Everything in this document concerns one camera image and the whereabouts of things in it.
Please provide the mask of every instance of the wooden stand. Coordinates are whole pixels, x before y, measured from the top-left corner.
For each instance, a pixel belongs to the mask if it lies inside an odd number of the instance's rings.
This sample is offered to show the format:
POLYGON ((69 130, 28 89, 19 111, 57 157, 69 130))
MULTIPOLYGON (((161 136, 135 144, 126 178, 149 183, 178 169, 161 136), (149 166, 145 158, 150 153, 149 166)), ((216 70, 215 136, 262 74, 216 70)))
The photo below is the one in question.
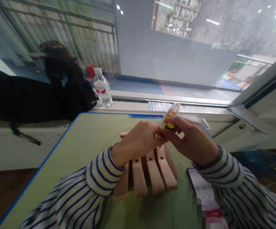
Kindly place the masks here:
MULTIPOLYGON (((128 132, 121 132, 123 138, 128 132)), ((142 158, 137 158, 125 165, 125 171, 120 177, 113 191, 113 202, 127 198, 127 192, 133 187, 135 198, 147 195, 147 184, 151 186, 153 194, 158 194, 166 190, 178 188, 176 179, 178 178, 173 160, 167 144, 149 152, 142 158)))

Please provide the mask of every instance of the finger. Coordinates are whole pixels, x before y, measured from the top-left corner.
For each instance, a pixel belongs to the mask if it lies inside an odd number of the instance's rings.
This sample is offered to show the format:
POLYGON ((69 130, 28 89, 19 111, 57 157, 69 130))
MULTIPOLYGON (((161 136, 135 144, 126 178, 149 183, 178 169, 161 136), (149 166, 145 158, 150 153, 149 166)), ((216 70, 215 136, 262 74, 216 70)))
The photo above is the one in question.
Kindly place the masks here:
POLYGON ((162 127, 159 126, 159 125, 155 125, 155 126, 154 126, 155 134, 158 134, 159 136, 163 137, 164 134, 162 133, 161 129, 162 129, 162 127))
POLYGON ((177 133, 180 134, 182 130, 180 128, 177 128, 177 133))
POLYGON ((170 140, 170 142, 177 148, 179 148, 182 144, 181 139, 174 134, 172 131, 169 129, 162 128, 162 133, 164 133, 164 136, 170 140))
POLYGON ((185 131, 187 128, 190 128, 193 126, 192 123, 187 122, 186 119, 182 117, 171 117, 164 120, 165 123, 171 122, 174 123, 178 128, 180 128, 182 131, 185 131))
POLYGON ((193 124, 193 125, 199 125, 200 124, 199 122, 192 121, 191 119, 184 118, 184 120, 191 123, 191 124, 193 124))
POLYGON ((169 139, 167 139, 166 137, 156 138, 155 140, 157 146, 162 146, 164 143, 169 142, 169 139))

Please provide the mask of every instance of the backpack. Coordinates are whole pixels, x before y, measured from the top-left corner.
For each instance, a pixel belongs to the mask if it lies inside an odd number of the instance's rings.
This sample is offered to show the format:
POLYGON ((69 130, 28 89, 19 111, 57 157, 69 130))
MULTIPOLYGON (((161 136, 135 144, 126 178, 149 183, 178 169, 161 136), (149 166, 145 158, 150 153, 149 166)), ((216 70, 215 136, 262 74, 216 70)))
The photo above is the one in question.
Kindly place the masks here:
POLYGON ((90 82, 83 78, 82 70, 75 63, 45 58, 45 67, 51 84, 0 71, 0 119, 11 123, 15 135, 38 145, 41 144, 38 140, 18 130, 18 123, 72 121, 97 104, 90 82), (62 85, 64 76, 68 78, 65 86, 62 85))

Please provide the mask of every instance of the blue and white striped shirt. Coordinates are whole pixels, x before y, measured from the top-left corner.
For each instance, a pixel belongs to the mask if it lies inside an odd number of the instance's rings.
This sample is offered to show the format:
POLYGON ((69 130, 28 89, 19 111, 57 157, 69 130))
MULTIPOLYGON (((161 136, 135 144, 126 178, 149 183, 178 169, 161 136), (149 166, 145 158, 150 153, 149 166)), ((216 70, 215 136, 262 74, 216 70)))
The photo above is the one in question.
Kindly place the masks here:
MULTIPOLYGON (((276 228, 276 194, 230 153, 199 173, 213 184, 215 198, 229 228, 276 228)), ((104 197, 110 195, 123 169, 110 147, 85 167, 66 175, 25 219, 20 228, 94 228, 104 197)))

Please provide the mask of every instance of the water bottle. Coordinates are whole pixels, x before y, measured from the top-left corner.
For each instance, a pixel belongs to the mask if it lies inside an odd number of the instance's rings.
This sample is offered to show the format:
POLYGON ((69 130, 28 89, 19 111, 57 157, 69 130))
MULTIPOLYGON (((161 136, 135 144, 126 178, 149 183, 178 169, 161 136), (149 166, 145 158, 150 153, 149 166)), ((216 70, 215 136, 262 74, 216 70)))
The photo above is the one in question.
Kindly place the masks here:
POLYGON ((102 74, 101 68, 94 68, 96 74, 93 79, 94 87, 96 88, 100 103, 103 107, 108 108, 112 106, 112 98, 110 95, 109 83, 102 74))

